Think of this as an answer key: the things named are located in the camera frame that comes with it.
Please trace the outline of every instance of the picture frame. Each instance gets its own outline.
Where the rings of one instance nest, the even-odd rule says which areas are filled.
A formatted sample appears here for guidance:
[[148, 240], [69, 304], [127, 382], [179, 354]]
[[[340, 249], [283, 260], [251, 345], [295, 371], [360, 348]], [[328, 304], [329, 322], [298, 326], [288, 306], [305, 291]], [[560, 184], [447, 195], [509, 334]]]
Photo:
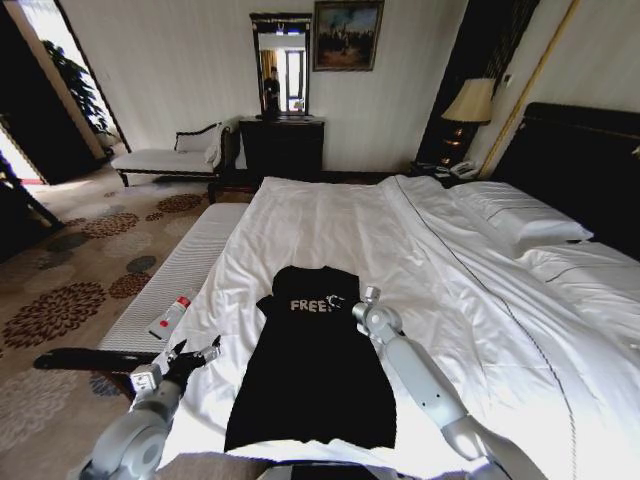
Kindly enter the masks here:
[[373, 70], [383, 10], [384, 0], [316, 2], [313, 71]]

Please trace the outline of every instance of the black t-shirt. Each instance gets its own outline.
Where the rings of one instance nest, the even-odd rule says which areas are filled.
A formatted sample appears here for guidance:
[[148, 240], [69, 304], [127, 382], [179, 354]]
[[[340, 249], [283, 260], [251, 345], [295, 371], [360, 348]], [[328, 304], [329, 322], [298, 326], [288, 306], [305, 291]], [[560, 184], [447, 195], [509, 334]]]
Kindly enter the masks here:
[[280, 82], [272, 78], [264, 81], [264, 92], [267, 97], [266, 109], [269, 112], [279, 112], [278, 94], [280, 93]]
[[[331, 306], [335, 295], [341, 308]], [[365, 448], [393, 447], [395, 399], [352, 306], [358, 277], [329, 267], [286, 267], [227, 424], [225, 451], [268, 440], [339, 438]]]

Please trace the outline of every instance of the floral patterned carpet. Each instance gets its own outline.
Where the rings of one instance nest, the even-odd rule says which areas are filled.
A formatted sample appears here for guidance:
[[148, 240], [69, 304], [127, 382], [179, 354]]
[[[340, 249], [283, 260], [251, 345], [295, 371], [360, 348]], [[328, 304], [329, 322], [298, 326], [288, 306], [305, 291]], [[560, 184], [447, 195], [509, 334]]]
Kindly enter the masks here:
[[[53, 348], [95, 347], [209, 205], [205, 182], [132, 176], [132, 185], [105, 166], [30, 187], [67, 226], [0, 264], [0, 478], [66, 478], [128, 409], [98, 374], [32, 363]], [[156, 478], [254, 479], [263, 468], [202, 455], [181, 457]]]

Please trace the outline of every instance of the pillow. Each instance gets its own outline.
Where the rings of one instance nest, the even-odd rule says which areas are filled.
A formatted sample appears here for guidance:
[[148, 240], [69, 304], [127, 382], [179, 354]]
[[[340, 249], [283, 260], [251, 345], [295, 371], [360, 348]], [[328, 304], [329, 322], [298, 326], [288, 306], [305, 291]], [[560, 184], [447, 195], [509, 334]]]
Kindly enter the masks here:
[[640, 345], [640, 263], [595, 242], [534, 248], [518, 261], [584, 319]]
[[178, 152], [204, 152], [214, 137], [215, 128], [220, 123], [214, 123], [199, 132], [178, 132], [176, 133], [176, 145], [174, 150]]
[[488, 224], [520, 256], [528, 248], [588, 240], [582, 225], [515, 187], [498, 182], [471, 182], [448, 190], [462, 210], [472, 212], [474, 223]]

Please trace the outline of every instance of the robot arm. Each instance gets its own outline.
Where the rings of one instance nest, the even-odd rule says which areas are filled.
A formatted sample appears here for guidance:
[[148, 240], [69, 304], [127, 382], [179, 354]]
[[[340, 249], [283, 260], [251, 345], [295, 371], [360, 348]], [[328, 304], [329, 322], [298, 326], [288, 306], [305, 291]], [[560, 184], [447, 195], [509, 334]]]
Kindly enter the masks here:
[[136, 398], [129, 412], [102, 433], [79, 480], [134, 480], [155, 472], [171, 422], [196, 368], [220, 354], [220, 337], [199, 352], [182, 353], [186, 340], [169, 354], [169, 370], [162, 376], [158, 365], [143, 365], [131, 373]]
[[545, 480], [535, 463], [515, 443], [488, 430], [469, 414], [433, 359], [421, 356], [404, 336], [398, 313], [377, 305], [379, 297], [379, 289], [368, 287], [365, 301], [353, 307], [353, 315], [368, 334], [384, 345], [389, 363], [409, 394], [438, 426], [451, 448], [467, 460], [484, 457], [489, 461], [471, 478]]

